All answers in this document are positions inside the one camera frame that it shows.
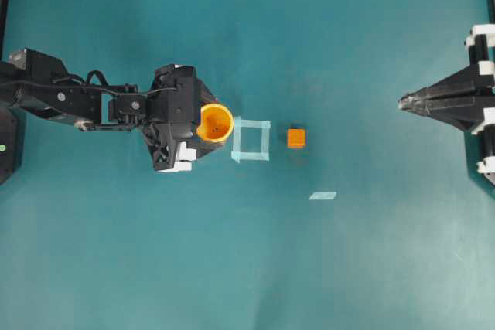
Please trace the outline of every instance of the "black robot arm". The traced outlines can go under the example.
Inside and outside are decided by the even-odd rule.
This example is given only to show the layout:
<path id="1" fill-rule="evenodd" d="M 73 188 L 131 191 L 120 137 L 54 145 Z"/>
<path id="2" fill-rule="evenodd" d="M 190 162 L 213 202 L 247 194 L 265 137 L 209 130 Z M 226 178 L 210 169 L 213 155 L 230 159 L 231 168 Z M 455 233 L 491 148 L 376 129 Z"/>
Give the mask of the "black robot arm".
<path id="1" fill-rule="evenodd" d="M 94 78 L 100 84 L 91 83 Z M 101 120 L 104 94 L 111 96 L 109 123 Z M 61 60 L 31 49 L 12 54 L 7 63 L 0 62 L 0 107 L 4 112 L 5 108 L 19 107 L 82 131 L 137 128 L 157 171 L 179 171 L 188 166 L 190 170 L 190 164 L 183 163 L 221 147 L 196 134 L 201 107 L 216 101 L 191 66 L 161 67 L 155 71 L 150 90 L 139 92 L 137 85 L 109 85 L 99 71 L 91 71 L 83 79 L 69 73 Z"/>
<path id="2" fill-rule="evenodd" d="M 398 102 L 401 110 L 442 121 L 476 136 L 478 172 L 495 185 L 495 25 L 475 25 L 465 41 L 469 66 Z"/>

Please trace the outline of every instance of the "white bracket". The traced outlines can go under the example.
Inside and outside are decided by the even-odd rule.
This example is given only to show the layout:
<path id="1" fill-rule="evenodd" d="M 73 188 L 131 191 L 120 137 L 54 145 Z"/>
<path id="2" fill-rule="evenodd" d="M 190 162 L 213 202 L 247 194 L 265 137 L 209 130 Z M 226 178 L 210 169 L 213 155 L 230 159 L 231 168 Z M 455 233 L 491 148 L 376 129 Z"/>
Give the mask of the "white bracket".
<path id="1" fill-rule="evenodd" d="M 487 125 L 495 125 L 495 107 L 488 107 L 483 109 L 483 115 L 485 120 L 471 131 L 472 135 L 480 133 Z"/>
<path id="2" fill-rule="evenodd" d="M 480 75 L 495 76 L 495 63 L 492 61 L 479 61 L 478 67 L 480 68 Z"/>
<path id="3" fill-rule="evenodd" d="M 478 35 L 486 35 L 486 44 L 489 48 L 495 46 L 495 25 L 492 23 L 487 23 L 485 25 L 475 25 L 471 29 L 471 33 L 466 38 L 464 42 L 466 49 L 470 46 L 474 46 L 474 38 Z"/>
<path id="4" fill-rule="evenodd" d="M 484 158 L 482 162 L 478 162 L 478 173 L 495 173 L 495 156 Z"/>
<path id="5" fill-rule="evenodd" d="M 160 170 L 162 173 L 190 172 L 193 169 L 193 161 L 196 160 L 196 149 L 187 148 L 185 142 L 179 143 L 176 153 L 176 162 L 172 169 Z"/>

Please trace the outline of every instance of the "black cable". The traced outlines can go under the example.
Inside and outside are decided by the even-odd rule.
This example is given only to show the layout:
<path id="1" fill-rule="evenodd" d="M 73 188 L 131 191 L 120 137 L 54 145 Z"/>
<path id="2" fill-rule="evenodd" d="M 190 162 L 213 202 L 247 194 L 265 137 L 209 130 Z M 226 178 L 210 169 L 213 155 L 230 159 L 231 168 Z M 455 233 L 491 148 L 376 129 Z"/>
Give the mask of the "black cable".
<path id="1" fill-rule="evenodd" d="M 84 80 L 82 77 L 80 77 L 79 75 L 76 75 L 74 73 L 70 73 L 69 75 L 67 75 L 65 77 L 61 77 L 59 79 L 53 79 L 52 82 L 57 84 L 57 83 L 61 83 L 63 81 L 68 81 L 68 80 L 75 80 L 81 84 L 86 84 L 86 80 Z"/>
<path id="2" fill-rule="evenodd" d="M 64 77 L 63 79 L 56 79 L 55 81 L 67 81 L 69 80 L 69 77 Z M 129 93 L 129 92 L 117 92 L 116 90 L 112 90 L 109 88 L 104 88 L 104 87 L 99 87 L 97 85 L 83 85 L 83 86 L 77 86 L 77 85 L 59 85 L 59 84 L 54 84 L 54 85 L 46 85 L 46 84 L 41 84 L 41 83 L 35 83 L 34 81 L 28 81 L 28 80 L 11 80 L 11 81 L 5 81 L 4 83 L 0 83 L 0 87 L 4 85 L 11 85 L 11 84 L 25 84 L 25 85 L 31 85 L 33 87 L 39 87 L 39 88 L 49 88 L 49 89 L 73 89 L 73 88 L 80 88 L 83 90 L 97 90 L 100 92 L 105 92 L 107 94 L 110 94 L 111 96 L 132 96 L 136 94 L 141 94 L 143 96 L 148 96 L 149 94 L 153 93 L 158 93 L 162 90 L 176 90 L 177 88 L 175 87 L 165 87 L 165 88 L 159 88 L 159 89 L 154 89 L 154 90 L 149 90 L 147 92 L 134 92 L 134 93 Z"/>
<path id="3" fill-rule="evenodd" d="M 87 73 L 87 76 L 86 76 L 86 84 L 87 85 L 90 84 L 91 79 L 94 76 L 96 76 L 98 78 L 98 80 L 100 81 L 100 84 L 103 87 L 108 87 L 108 83 L 107 83 L 107 79 L 105 79 L 105 75 L 101 71 L 98 71 L 98 70 L 93 70 L 93 71 L 90 71 L 89 73 Z"/>
<path id="4" fill-rule="evenodd" d="M 149 136 L 145 130 L 143 128 L 139 128 L 139 130 L 141 131 L 144 139 L 145 139 L 145 142 L 149 145 L 149 146 L 152 146 L 152 147 L 158 147 L 158 145 L 156 144 L 156 141 L 154 138 L 152 138 L 151 136 Z"/>

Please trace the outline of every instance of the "orange cube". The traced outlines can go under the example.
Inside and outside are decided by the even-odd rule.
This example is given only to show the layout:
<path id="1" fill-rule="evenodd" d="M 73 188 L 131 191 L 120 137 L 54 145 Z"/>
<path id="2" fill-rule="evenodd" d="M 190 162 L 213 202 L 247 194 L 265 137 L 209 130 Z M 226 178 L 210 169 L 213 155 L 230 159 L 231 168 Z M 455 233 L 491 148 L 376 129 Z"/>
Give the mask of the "orange cube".
<path id="1" fill-rule="evenodd" d="M 304 129 L 289 129 L 287 131 L 287 147 L 303 148 L 306 146 L 306 131 Z"/>

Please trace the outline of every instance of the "tape strip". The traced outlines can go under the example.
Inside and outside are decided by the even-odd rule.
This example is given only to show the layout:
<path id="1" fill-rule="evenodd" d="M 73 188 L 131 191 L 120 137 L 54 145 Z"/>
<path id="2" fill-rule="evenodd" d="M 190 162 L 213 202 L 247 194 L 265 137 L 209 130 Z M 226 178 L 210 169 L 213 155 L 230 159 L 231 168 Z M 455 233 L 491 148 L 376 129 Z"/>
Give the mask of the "tape strip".
<path id="1" fill-rule="evenodd" d="M 242 152 L 241 151 L 241 130 L 244 128 L 261 129 L 261 152 Z M 236 162 L 241 160 L 258 160 L 270 161 L 270 121 L 242 120 L 242 117 L 234 118 L 234 140 L 231 157 Z"/>
<path id="2" fill-rule="evenodd" d="M 314 192 L 309 199 L 310 200 L 333 200 L 337 196 L 337 192 Z"/>

